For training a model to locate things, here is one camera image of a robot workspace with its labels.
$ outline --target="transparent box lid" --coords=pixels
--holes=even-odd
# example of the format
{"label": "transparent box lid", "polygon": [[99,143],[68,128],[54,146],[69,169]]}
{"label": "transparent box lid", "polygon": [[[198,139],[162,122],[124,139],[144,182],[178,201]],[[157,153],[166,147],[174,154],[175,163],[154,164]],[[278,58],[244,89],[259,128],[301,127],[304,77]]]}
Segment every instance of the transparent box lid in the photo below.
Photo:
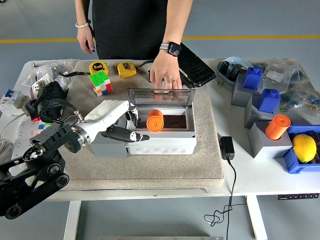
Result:
{"label": "transparent box lid", "polygon": [[191,108],[195,89],[130,88],[129,100],[136,107]]}

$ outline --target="yellow floor line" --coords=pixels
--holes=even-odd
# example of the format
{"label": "yellow floor line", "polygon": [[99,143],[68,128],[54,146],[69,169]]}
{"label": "yellow floor line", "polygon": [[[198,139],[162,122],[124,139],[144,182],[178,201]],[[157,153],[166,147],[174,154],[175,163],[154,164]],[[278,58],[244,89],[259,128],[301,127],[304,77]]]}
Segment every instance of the yellow floor line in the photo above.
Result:
{"label": "yellow floor line", "polygon": [[[182,40],[320,39],[320,35],[184,36]],[[0,39],[0,44],[77,42],[76,38]]]}

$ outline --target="smartwatch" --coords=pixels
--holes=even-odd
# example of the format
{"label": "smartwatch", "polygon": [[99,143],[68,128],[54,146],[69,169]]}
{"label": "smartwatch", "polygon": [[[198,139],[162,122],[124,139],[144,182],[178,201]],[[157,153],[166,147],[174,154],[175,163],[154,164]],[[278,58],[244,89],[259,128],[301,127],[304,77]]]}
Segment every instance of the smartwatch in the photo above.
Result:
{"label": "smartwatch", "polygon": [[160,49],[167,50],[168,54],[178,57],[181,51],[181,46],[171,41],[170,43],[161,43]]}

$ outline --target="tape measure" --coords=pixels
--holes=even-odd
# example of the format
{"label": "tape measure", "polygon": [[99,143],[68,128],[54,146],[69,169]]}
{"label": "tape measure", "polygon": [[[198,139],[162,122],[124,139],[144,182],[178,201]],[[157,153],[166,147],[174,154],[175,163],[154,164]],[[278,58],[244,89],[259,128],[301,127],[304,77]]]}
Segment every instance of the tape measure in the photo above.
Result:
{"label": "tape measure", "polygon": [[121,62],[117,68],[121,78],[127,78],[137,73],[135,65],[130,61]]}
{"label": "tape measure", "polygon": [[104,71],[104,73],[109,76],[109,70],[107,64],[103,61],[94,61],[90,64],[90,74],[96,74],[97,72]]}

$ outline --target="black shirt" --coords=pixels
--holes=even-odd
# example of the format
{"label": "black shirt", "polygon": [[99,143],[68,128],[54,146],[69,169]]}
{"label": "black shirt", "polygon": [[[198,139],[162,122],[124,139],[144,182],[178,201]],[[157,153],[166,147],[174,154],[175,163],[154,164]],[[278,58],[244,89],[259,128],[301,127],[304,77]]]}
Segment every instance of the black shirt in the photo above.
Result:
{"label": "black shirt", "polygon": [[154,59],[167,23],[168,0],[93,0],[99,59]]}

